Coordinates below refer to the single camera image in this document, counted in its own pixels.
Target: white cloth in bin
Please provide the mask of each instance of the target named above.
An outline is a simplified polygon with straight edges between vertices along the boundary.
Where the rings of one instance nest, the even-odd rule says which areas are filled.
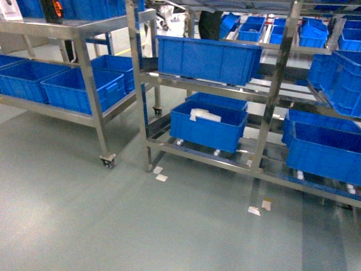
[[[201,117],[201,118],[206,119],[206,120],[213,120],[213,121],[215,121],[217,123],[220,123],[221,120],[222,120],[221,116],[217,116],[215,114],[209,113],[208,110],[200,109],[200,108],[193,108],[191,110],[190,120],[197,121],[196,117]]]

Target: metal shelf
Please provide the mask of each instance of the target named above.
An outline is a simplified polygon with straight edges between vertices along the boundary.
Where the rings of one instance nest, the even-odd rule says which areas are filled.
[[[185,78],[174,75],[166,75],[157,71],[156,65],[149,65],[147,61],[142,59],[142,55],[139,53],[139,27],[137,21],[137,12],[132,9],[133,0],[127,0],[127,16],[130,28],[130,40],[132,48],[132,57],[135,64],[141,65],[134,66],[135,72],[135,85],[137,91],[137,100],[142,100],[143,103],[138,103],[138,111],[141,119],[140,123],[140,135],[143,140],[144,152],[146,154],[146,168],[151,170],[155,161],[159,161],[159,157],[155,160],[152,159],[151,149],[157,149],[162,151],[162,154],[168,152],[170,154],[179,155],[192,160],[200,161],[215,167],[228,169],[230,171],[246,174],[254,178],[259,178],[272,183],[277,183],[286,187],[305,191],[325,198],[333,199],[341,203],[350,204],[352,206],[361,207],[361,196],[353,195],[344,188],[344,184],[335,180],[321,178],[319,176],[313,176],[312,174],[305,173],[306,180],[299,180],[297,171],[290,169],[285,165],[285,158],[287,157],[287,150],[282,145],[272,145],[266,142],[266,138],[269,132],[281,133],[281,127],[283,119],[274,115],[275,107],[292,108],[295,110],[307,111],[312,113],[318,113],[326,116],[338,117],[341,119],[361,121],[361,118],[352,118],[338,114],[329,104],[327,99],[322,93],[318,93],[311,86],[307,91],[299,89],[288,89],[286,84],[293,83],[297,80],[306,80],[308,75],[308,69],[287,67],[287,60],[289,52],[294,50],[300,53],[311,53],[317,51],[317,53],[329,54],[329,50],[315,50],[314,48],[303,48],[293,46],[293,38],[297,35],[297,23],[298,19],[307,10],[308,5],[318,5],[320,3],[295,0],[273,0],[267,1],[272,3],[288,3],[290,8],[287,9],[287,24],[285,27],[283,41],[280,46],[278,45],[263,45],[269,49],[279,50],[276,65],[261,63],[258,73],[265,76],[265,80],[269,80],[270,84],[260,85],[259,82],[253,80],[246,86],[234,86],[226,85],[217,82],[210,82],[205,80],[197,80],[194,78]],[[207,4],[207,0],[194,0],[196,2],[193,7],[197,5]],[[241,3],[237,0],[225,0],[225,2],[231,2],[232,5],[238,5]],[[261,3],[264,1],[252,1],[253,3]],[[340,5],[333,3],[323,2],[323,5]],[[354,10],[357,6],[351,7],[349,10]],[[224,10],[232,11],[230,6],[217,6],[217,10],[224,8]],[[270,9],[264,9],[263,13],[272,12],[274,14],[282,14]],[[188,29],[190,30],[190,37],[193,37],[193,19],[189,21]],[[341,31],[343,25],[336,25],[336,32]],[[174,144],[177,140],[172,138],[168,134],[170,128],[170,115],[166,115],[153,123],[148,123],[146,99],[144,91],[141,88],[142,82],[149,82],[154,86],[164,85],[177,89],[187,90],[187,94],[192,91],[198,91],[202,93],[209,93],[220,95],[229,98],[242,99],[255,103],[262,103],[266,105],[263,116],[249,114],[248,127],[259,129],[258,139],[251,141],[247,138],[240,139],[240,145],[235,154],[221,154],[222,157],[212,155],[214,150],[200,145],[187,143],[184,146],[178,146]],[[308,94],[309,98],[295,98],[291,95],[280,95],[281,90],[286,90],[294,93]],[[327,185],[327,183],[338,184],[337,187],[333,185]]]
[[[152,44],[155,43],[155,19],[155,10],[146,10],[139,13],[140,22],[150,21],[151,26],[153,26],[151,27]],[[87,115],[84,113],[53,107],[48,104],[39,104],[5,95],[0,95],[0,103],[96,128],[102,150],[100,158],[107,168],[113,168],[115,164],[114,158],[116,155],[109,151],[104,127],[106,123],[111,121],[124,109],[134,103],[136,95],[135,91],[131,92],[107,111],[102,113],[98,92],[96,90],[93,69],[91,67],[89,53],[87,51],[86,40],[87,38],[95,37],[100,34],[106,34],[124,27],[127,27],[126,15],[100,21],[64,20],[63,24],[50,24],[46,23],[44,19],[30,18],[25,18],[22,21],[0,20],[0,33],[21,34],[24,35],[24,37],[26,37],[26,35],[41,36],[74,41],[74,48],[79,59],[79,64],[64,64],[80,66],[91,106],[91,112],[93,114]],[[29,54],[31,58],[34,58],[32,52]],[[148,84],[147,87],[144,87],[144,91],[147,91],[150,88],[152,87]]]

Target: metal frame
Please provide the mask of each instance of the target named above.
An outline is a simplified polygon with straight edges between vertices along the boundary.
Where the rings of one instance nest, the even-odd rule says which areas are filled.
[[[276,66],[269,64],[260,65],[259,73],[265,75],[265,79],[270,80],[270,84],[260,85],[255,81],[246,86],[230,86],[221,83],[207,82],[204,80],[196,80],[192,78],[183,78],[173,75],[161,74],[154,67],[153,71],[149,69],[142,70],[142,66],[138,65],[142,63],[141,55],[138,53],[137,47],[137,6],[138,0],[127,0],[127,18],[129,25],[129,35],[131,41],[131,53],[133,57],[135,86],[137,93],[137,100],[139,103],[139,118],[140,118],[140,136],[143,142],[143,148],[146,153],[146,168],[151,170],[156,163],[152,160],[151,149],[155,148],[162,153],[168,152],[170,154],[179,155],[192,160],[200,161],[215,167],[228,169],[230,171],[246,174],[254,178],[259,178],[272,183],[277,183],[286,187],[304,191],[307,193],[322,196],[324,198],[336,200],[341,203],[349,204],[356,207],[361,207],[361,195],[350,194],[346,188],[334,188],[330,185],[321,185],[316,183],[315,179],[320,178],[318,176],[309,176],[306,174],[307,179],[299,180],[297,178],[297,172],[288,168],[285,165],[284,158],[287,155],[287,151],[284,151],[284,147],[277,145],[277,152],[281,153],[278,157],[272,157],[270,155],[270,146],[272,144],[266,142],[266,137],[269,132],[282,133],[281,127],[283,119],[274,116],[275,107],[292,108],[306,112],[318,113],[326,116],[339,117],[342,119],[361,121],[361,118],[347,117],[339,115],[328,103],[327,98],[322,93],[317,93],[311,86],[308,91],[299,91],[296,89],[287,89],[282,85],[283,82],[294,82],[295,80],[306,80],[308,70],[300,68],[286,67],[289,52],[294,48],[292,47],[293,37],[296,35],[297,22],[301,14],[304,13],[305,5],[318,5],[317,3],[310,3],[309,0],[294,0],[288,12],[287,23],[285,26],[285,32],[281,45],[274,49],[279,49]],[[285,0],[274,0],[268,2],[286,2]],[[304,49],[306,51],[315,51],[315,49]],[[321,50],[317,53],[329,54],[329,50]],[[259,129],[258,140],[253,141],[252,147],[244,149],[244,146],[250,141],[247,138],[240,140],[239,149],[237,153],[231,157],[225,154],[222,157],[212,155],[210,148],[202,148],[199,150],[199,146],[195,146],[191,143],[187,143],[184,146],[178,146],[174,144],[175,138],[172,138],[168,134],[170,129],[170,114],[158,119],[157,121],[149,124],[147,119],[146,99],[142,91],[142,82],[149,82],[152,85],[164,85],[171,86],[177,89],[185,89],[187,91],[199,91],[203,93],[215,94],[229,98],[243,99],[250,102],[262,103],[266,105],[263,116],[249,115],[248,126]],[[310,99],[295,98],[291,95],[280,95],[279,91],[286,90],[290,93],[302,93],[309,94]],[[160,137],[168,137],[168,139],[160,140]],[[278,172],[273,172],[272,167],[267,165],[274,165],[278,168]],[[334,180],[326,179],[326,182],[334,183]]]
[[[146,10],[139,13],[140,22],[154,21],[155,18],[155,10]],[[90,58],[86,47],[86,40],[88,38],[95,37],[100,34],[107,34],[111,31],[124,27],[127,27],[126,16],[120,16],[94,22],[65,20],[63,24],[50,24],[46,23],[43,19],[30,18],[25,18],[23,21],[0,20],[0,32],[22,34],[24,35],[25,42],[27,42],[26,35],[74,41],[74,48],[79,58],[79,66],[82,71],[82,75],[86,85],[86,91],[91,105],[91,111],[93,114],[87,115],[49,106],[46,104],[39,104],[28,100],[8,97],[5,95],[0,95],[0,103],[38,112],[47,116],[56,117],[58,119],[68,120],[74,123],[94,127],[97,131],[100,148],[102,151],[100,158],[102,159],[104,165],[112,168],[115,154],[111,153],[108,148],[107,137],[104,133],[104,127],[107,122],[112,120],[115,116],[117,116],[135,101],[135,91],[128,94],[125,98],[121,99],[109,110],[102,113],[102,109],[100,108],[99,103],[98,92],[95,86],[93,69],[90,64]],[[30,57],[35,57],[33,52],[30,54]]]

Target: white paper scrap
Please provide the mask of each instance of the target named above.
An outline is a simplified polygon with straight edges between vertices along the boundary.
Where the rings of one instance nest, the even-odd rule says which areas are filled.
[[[255,206],[249,206],[248,207],[248,212],[252,213],[252,214],[254,214],[256,216],[261,216],[261,213],[260,213],[259,209],[256,208]]]
[[[153,173],[158,175],[159,173],[161,173],[162,170],[163,170],[162,167],[156,167],[156,168],[153,170]]]
[[[161,181],[161,182],[165,182],[168,179],[168,176],[164,176],[162,174],[158,174],[156,177],[156,180]]]
[[[263,200],[262,201],[262,208],[266,209],[267,211],[270,211],[271,210],[271,202]]]

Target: metal post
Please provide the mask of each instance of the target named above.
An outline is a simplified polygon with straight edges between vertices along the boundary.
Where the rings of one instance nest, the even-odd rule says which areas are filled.
[[[327,43],[327,48],[330,51],[336,50],[338,45],[338,38],[340,37],[342,30],[344,28],[346,19],[345,18],[339,18],[336,21],[336,24],[334,25],[331,38],[329,39]]]
[[[188,38],[194,38],[195,14],[194,11],[188,10]],[[187,90],[187,97],[193,94],[192,90]]]
[[[108,54],[114,55],[114,46],[113,46],[113,38],[112,33],[105,33],[105,40],[107,41]]]
[[[25,42],[25,45],[27,46],[27,51],[28,51],[29,57],[35,58],[34,48],[32,46],[29,36],[23,35],[23,41]]]
[[[157,24],[156,24],[155,19],[152,19],[150,21],[150,26],[151,26],[152,56],[154,58],[156,58],[158,49],[157,49],[157,42],[156,42]],[[154,98],[155,98],[155,105],[153,106],[153,109],[154,109],[155,115],[157,117],[161,117],[163,106],[161,104],[160,85],[154,86]]]
[[[297,31],[298,17],[301,13],[303,0],[294,0],[290,13],[286,20],[286,26],[283,33],[282,43],[278,52],[276,67],[272,75],[272,83],[270,86],[270,92],[268,94],[268,100],[266,103],[265,112],[259,129],[257,148],[254,154],[254,160],[252,162],[251,170],[259,170],[261,158],[266,145],[267,135],[270,131],[272,116],[276,106],[276,98],[280,91],[284,71],[287,65],[288,55],[292,46],[293,37]]]
[[[108,152],[107,147],[107,138],[104,134],[104,121],[103,121],[103,113],[102,108],[100,107],[98,92],[96,90],[95,80],[93,69],[90,64],[90,58],[86,47],[85,38],[75,38],[74,39],[74,47],[77,52],[77,56],[79,58],[81,72],[84,78],[86,92],[89,97],[89,102],[91,106],[91,112],[93,113],[94,118],[94,127],[96,128],[96,132],[98,134],[100,147],[102,149],[101,158],[113,160],[115,155],[111,155]]]
[[[140,65],[142,65],[142,45],[140,44],[140,29],[138,18],[138,0],[126,0],[126,14],[128,20],[129,40],[131,48],[131,58],[133,62],[133,73],[135,83],[135,93],[137,95],[137,107],[140,121],[140,136],[143,148],[147,154],[146,169],[152,169],[151,149],[147,147],[148,138],[148,113],[144,84],[140,80]]]
[[[65,48],[64,40],[59,40],[59,49],[60,49],[60,53],[61,53],[61,57],[63,58],[63,61],[69,62],[69,58],[68,58],[67,50]]]

